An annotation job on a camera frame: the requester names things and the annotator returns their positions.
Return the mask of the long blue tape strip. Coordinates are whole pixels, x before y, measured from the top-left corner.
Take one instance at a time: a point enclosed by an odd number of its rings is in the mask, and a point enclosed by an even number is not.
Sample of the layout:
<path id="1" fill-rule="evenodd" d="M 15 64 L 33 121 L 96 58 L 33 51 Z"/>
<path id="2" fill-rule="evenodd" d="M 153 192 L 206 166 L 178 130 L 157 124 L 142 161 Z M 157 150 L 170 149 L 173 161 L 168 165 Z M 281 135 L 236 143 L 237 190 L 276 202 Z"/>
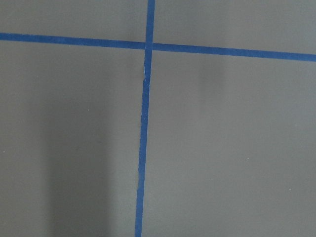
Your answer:
<path id="1" fill-rule="evenodd" d="M 138 187 L 137 187 L 137 193 L 136 193 L 136 214 L 135 214 L 135 232 L 134 232 L 134 235 L 136 237 L 142 236 L 142 227 L 143 227 L 143 208 L 144 208 L 144 192 L 145 192 L 146 155 L 147 155 L 155 5 L 156 5 L 155 0 L 148 1 L 145 51 L 144 51 L 144 80 L 143 80 L 143 87 L 142 87 L 142 106 L 141 106 L 141 120 L 140 120 Z"/>

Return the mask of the crossing blue tape strip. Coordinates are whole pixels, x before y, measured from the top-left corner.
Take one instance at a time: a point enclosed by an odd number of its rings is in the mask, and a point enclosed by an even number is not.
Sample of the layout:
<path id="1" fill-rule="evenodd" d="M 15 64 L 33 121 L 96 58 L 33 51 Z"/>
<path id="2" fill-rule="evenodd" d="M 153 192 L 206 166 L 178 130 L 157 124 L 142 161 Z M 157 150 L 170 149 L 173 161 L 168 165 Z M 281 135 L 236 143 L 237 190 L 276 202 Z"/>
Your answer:
<path id="1" fill-rule="evenodd" d="M 1 33 L 0 39 L 6 40 L 6 41 L 52 43 L 52 44 L 110 47 L 110 48 L 127 48 L 127 49 L 138 49 L 138 50 L 144 50 L 146 47 L 146 44 L 144 42 L 137 42 L 137 41 L 88 39 L 88 38 L 28 35 L 28 34 L 16 34 L 16 33 Z M 254 58 L 283 59 L 283 60 L 296 60 L 296 61 L 308 61 L 308 62 L 316 61 L 316 56 L 314 54 L 252 50 L 252 49 L 237 49 L 237 48 L 222 48 L 222 47 L 207 47 L 207 46 L 195 46 L 195 45 L 153 43 L 152 50 L 166 51 L 166 52 L 183 52 L 183 53 L 228 55 L 228 56 L 254 57 Z"/>

